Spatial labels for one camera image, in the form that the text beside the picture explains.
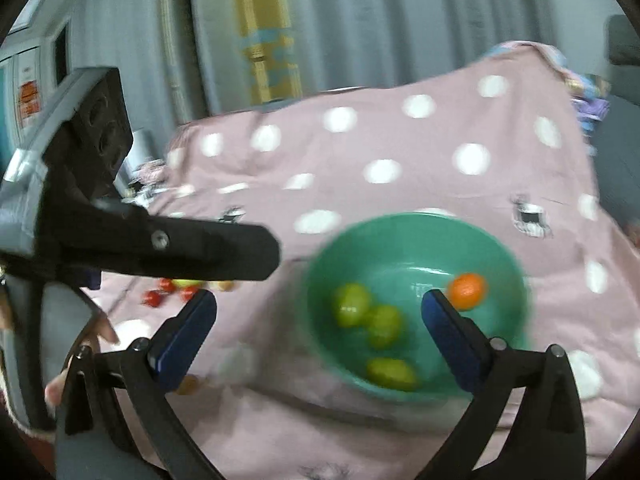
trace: green bowl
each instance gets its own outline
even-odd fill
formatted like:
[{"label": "green bowl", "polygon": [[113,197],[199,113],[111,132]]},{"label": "green bowl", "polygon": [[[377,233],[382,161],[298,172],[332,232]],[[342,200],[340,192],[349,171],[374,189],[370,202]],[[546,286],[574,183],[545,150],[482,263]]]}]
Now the green bowl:
[{"label": "green bowl", "polygon": [[[426,402],[465,396],[458,388],[420,317],[420,303],[432,288],[463,272],[488,284],[484,301],[463,315],[486,336],[500,336],[523,348],[528,293],[516,259],[495,238],[463,221],[424,213],[384,216],[341,233],[312,261],[301,301],[309,342],[343,380],[394,402]],[[388,349],[367,344],[366,328],[338,327],[333,296],[345,283],[360,283],[376,304],[392,304],[404,315],[404,330]],[[366,378],[373,357],[400,358],[420,379],[412,392],[382,388]]]}]

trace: red fruit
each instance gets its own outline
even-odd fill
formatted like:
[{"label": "red fruit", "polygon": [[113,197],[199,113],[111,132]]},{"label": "red fruit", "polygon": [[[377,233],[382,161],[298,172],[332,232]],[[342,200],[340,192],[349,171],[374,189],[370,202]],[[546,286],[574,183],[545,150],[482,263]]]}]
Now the red fruit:
[{"label": "red fruit", "polygon": [[160,278],[158,280],[158,288],[167,294],[173,294],[178,288],[170,278]]},{"label": "red fruit", "polygon": [[187,303],[187,301],[190,301],[199,290],[200,287],[197,285],[186,286],[185,288],[180,289],[180,298]]},{"label": "red fruit", "polygon": [[159,290],[148,290],[142,296],[142,303],[153,308],[158,308],[162,300],[164,297]]}]

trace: pink blanket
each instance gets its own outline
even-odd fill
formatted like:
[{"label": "pink blanket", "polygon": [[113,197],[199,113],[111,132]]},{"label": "pink blanket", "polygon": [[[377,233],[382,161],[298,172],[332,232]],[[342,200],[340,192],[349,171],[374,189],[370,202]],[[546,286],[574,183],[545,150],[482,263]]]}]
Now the pink blanket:
[{"label": "pink blanket", "polygon": [[[349,224],[391,212],[458,216],[516,254],[532,289],[534,349],[558,343],[569,352],[590,472],[638,410],[640,262],[598,206],[569,93],[535,48],[401,88],[191,123],[168,164],[170,189],[153,213],[217,219],[233,211],[282,244],[270,279],[218,295],[218,321],[191,368],[204,386],[170,396],[230,480],[413,478],[464,410],[369,399],[325,370],[297,335],[292,288],[305,262]],[[108,275],[97,299],[116,325],[139,319],[136,335],[148,335],[180,308],[177,298],[141,306],[153,286]],[[483,463],[513,421],[518,395],[511,400]]]}]

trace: white wall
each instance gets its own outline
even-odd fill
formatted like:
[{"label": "white wall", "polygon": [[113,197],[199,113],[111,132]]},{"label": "white wall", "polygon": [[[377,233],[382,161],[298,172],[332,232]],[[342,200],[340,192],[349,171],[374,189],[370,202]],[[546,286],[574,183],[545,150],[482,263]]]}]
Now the white wall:
[{"label": "white wall", "polygon": [[607,18],[623,14],[616,0],[552,0],[558,48],[571,69],[610,78],[606,55]]}]

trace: screw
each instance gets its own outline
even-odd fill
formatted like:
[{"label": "screw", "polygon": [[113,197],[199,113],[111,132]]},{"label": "screw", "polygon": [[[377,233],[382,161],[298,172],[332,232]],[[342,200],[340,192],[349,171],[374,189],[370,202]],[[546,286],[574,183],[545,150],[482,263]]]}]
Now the screw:
[{"label": "screw", "polygon": [[78,353],[76,353],[76,357],[78,359],[83,359],[85,357],[89,357],[89,354],[91,353],[91,348],[87,345],[82,345],[79,350]]},{"label": "screw", "polygon": [[492,337],[489,340],[489,344],[491,345],[491,348],[493,348],[494,350],[497,350],[498,352],[501,352],[502,350],[506,350],[508,346],[507,342],[500,337]]},{"label": "screw", "polygon": [[560,345],[551,345],[550,350],[551,353],[556,357],[564,356],[564,348],[562,348]]},{"label": "screw", "polygon": [[155,231],[151,235],[151,244],[156,251],[164,251],[169,246],[169,237],[164,231]]},{"label": "screw", "polygon": [[149,346],[149,339],[146,337],[140,337],[133,342],[133,349],[136,352],[140,352],[146,350],[146,347]]}]

